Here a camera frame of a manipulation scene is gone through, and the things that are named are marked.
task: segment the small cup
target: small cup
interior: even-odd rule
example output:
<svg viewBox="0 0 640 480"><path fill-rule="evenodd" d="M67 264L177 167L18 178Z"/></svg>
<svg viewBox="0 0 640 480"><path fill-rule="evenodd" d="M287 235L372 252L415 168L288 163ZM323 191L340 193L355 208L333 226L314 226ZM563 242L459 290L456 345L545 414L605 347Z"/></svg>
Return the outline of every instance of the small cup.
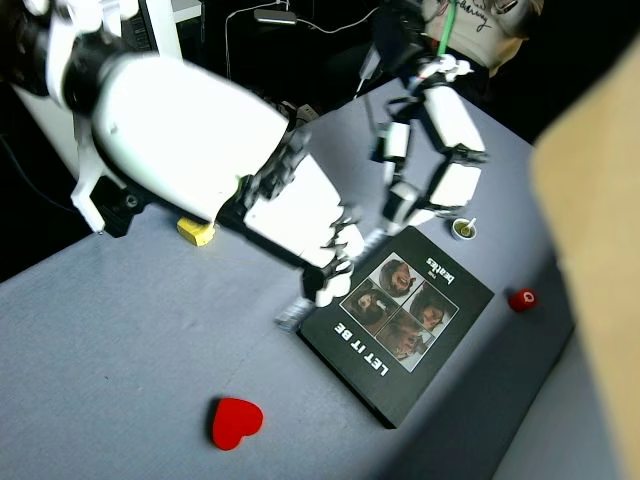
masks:
<svg viewBox="0 0 640 480"><path fill-rule="evenodd" d="M451 224L451 235L457 240L473 240L476 238L476 226L463 230L469 224L466 218L456 218Z"/></svg>

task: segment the dark floor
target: dark floor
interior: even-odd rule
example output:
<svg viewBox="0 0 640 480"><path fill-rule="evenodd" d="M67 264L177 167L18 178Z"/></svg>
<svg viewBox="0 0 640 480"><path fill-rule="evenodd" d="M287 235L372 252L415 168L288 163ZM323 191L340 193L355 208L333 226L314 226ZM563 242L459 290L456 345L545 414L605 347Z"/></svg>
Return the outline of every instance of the dark floor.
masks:
<svg viewBox="0 0 640 480"><path fill-rule="evenodd" d="M208 48L194 47L193 40L200 32L196 22L182 31L183 50L187 58L207 62L212 70L224 74L223 26L232 8L226 3L209 3L214 6L206 10L207 18L216 18L217 22L212 21L207 28ZM240 3L234 3L233 8L255 4ZM483 105L494 118L529 142L610 68L640 24L640 17L628 13L631 10L627 7L633 5L630 0L616 2L615 8L614 4L602 7L593 0L548 3L532 39L492 79L490 101ZM330 29L361 18L376 4L377 1L361 0L337 7L335 2L317 0L300 4L298 13ZM366 24L324 35L301 25L256 27L249 14L234 17L229 25L234 81L274 103L309 103L320 113L353 96L358 70L371 41ZM56 202L70 206L73 179L6 84L0 84L0 106L0 135L25 173ZM90 232L78 214L56 208L34 194L1 147L3 281Z"/></svg>

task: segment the red object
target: red object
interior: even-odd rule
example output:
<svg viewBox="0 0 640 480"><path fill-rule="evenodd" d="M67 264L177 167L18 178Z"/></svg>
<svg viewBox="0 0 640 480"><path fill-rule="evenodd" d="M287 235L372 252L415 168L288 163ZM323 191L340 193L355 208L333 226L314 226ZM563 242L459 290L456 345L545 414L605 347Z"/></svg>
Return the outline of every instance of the red object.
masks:
<svg viewBox="0 0 640 480"><path fill-rule="evenodd" d="M233 450L240 445L242 437L258 433L263 420L257 405L239 398L223 398L213 419L213 443L220 450Z"/></svg>
<svg viewBox="0 0 640 480"><path fill-rule="evenodd" d="M538 297L529 288L523 288L518 293L509 297L509 306L516 312L524 312L538 304Z"/></svg>

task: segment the gray table surface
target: gray table surface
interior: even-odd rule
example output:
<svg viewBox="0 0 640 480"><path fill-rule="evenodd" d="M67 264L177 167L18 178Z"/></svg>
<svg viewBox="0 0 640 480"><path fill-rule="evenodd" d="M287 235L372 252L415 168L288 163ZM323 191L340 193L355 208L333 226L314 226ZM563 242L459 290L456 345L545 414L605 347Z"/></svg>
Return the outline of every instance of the gray table surface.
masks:
<svg viewBox="0 0 640 480"><path fill-rule="evenodd" d="M373 116L401 94L368 96ZM204 248L157 207L128 236L91 236L0 285L0 478L488 478L572 328L549 234L529 188L531 147L469 106L492 161L456 242L421 227L496 296L398 430L386 430L273 318L299 272L234 233ZM365 99L311 125L311 151L371 231L383 203ZM439 159L422 131L407 177ZM542 303L510 313L508 288ZM208 440L211 400L260 405L262 431L232 452Z"/></svg>

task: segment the green cable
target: green cable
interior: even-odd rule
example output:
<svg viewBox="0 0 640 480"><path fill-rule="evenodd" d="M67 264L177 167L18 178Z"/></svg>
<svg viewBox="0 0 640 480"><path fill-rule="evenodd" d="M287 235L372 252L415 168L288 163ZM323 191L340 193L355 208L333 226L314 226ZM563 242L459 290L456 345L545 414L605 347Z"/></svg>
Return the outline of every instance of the green cable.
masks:
<svg viewBox="0 0 640 480"><path fill-rule="evenodd" d="M440 45L438 45L438 55L444 55L449 44L449 37L451 36L451 30L453 30L453 22L456 20L456 0L449 0L449 13L447 15L447 23L442 31L442 37L440 38Z"/></svg>

